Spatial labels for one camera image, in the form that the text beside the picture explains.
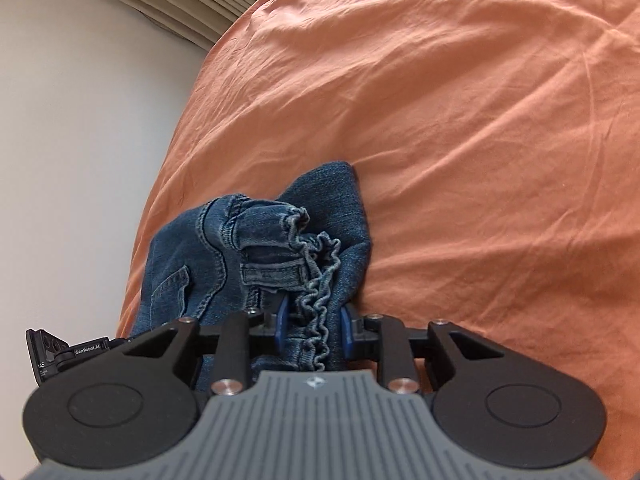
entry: orange bed sheet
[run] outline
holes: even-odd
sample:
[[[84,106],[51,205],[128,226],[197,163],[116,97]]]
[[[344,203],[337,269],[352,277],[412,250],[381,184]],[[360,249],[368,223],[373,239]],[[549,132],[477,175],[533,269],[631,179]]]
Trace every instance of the orange bed sheet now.
[[[443,317],[590,384],[595,456],[640,469],[640,0],[259,0],[207,57],[144,209],[274,198],[354,165],[357,305]]]

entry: jeans seam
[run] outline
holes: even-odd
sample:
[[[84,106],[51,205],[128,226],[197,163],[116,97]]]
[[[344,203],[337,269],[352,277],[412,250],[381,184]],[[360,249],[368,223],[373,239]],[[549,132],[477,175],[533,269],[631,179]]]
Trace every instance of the jeans seam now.
[[[205,204],[202,207],[202,210],[200,211],[200,214],[198,215],[198,218],[196,220],[196,235],[198,236],[198,239],[200,240],[200,243],[202,243],[202,245],[207,249],[207,251],[209,251],[211,254],[213,254],[214,259],[216,260],[216,263],[218,264],[218,267],[220,268],[220,278],[218,280],[218,283],[213,286],[212,288],[209,289],[208,293],[206,294],[206,296],[200,301],[200,303],[198,304],[198,306],[196,307],[196,310],[193,313],[193,317],[196,319],[200,319],[204,313],[206,312],[207,308],[209,307],[212,298],[219,293],[220,290],[222,290],[222,288],[225,286],[226,283],[226,276],[227,276],[227,270],[226,270],[226,261],[225,261],[225,257],[222,254],[222,252],[214,247],[209,240],[207,240],[207,237],[205,235],[204,232],[204,219],[207,215],[207,212],[209,211],[209,209],[211,208],[211,206],[217,201],[218,199],[214,199],[211,202]]]
[[[236,251],[240,251],[239,247],[236,245],[236,241],[234,240],[236,234],[236,222],[238,221],[238,216],[242,212],[242,206],[244,206],[244,204],[249,200],[249,197],[242,194],[236,194],[233,196],[231,204],[229,204],[228,207],[227,220],[223,223],[220,231],[222,243]]]
[[[181,266],[179,269],[174,270],[169,276],[167,276],[162,282],[156,286],[151,298],[149,299],[149,326],[154,327],[157,323],[154,323],[154,312],[157,310],[158,301],[164,294],[169,294],[171,303],[178,302],[178,316],[183,316],[186,310],[186,302],[184,297],[184,291],[191,283],[191,277],[189,276],[189,268],[186,265]],[[173,289],[175,285],[179,285],[176,291]]]

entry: silver screw head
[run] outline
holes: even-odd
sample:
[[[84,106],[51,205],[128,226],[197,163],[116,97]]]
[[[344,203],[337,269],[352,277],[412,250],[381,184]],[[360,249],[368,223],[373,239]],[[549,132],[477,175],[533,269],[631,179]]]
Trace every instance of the silver screw head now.
[[[420,384],[408,377],[400,377],[389,381],[386,387],[393,393],[407,395],[417,392],[420,389]]]
[[[211,385],[211,391],[216,395],[233,396],[242,390],[242,383],[235,379],[220,379]]]

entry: blue denim jeans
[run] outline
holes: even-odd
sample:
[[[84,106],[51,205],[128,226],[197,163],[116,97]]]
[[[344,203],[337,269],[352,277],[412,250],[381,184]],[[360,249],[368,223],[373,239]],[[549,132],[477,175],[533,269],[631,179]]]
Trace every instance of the blue denim jeans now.
[[[260,370],[341,370],[340,309],[369,263],[370,238],[353,168],[324,164],[276,201],[242,194],[185,211],[152,239],[131,335],[181,316],[220,323],[262,307],[266,293],[292,298],[285,349],[252,363]],[[208,387],[212,357],[197,389]]]

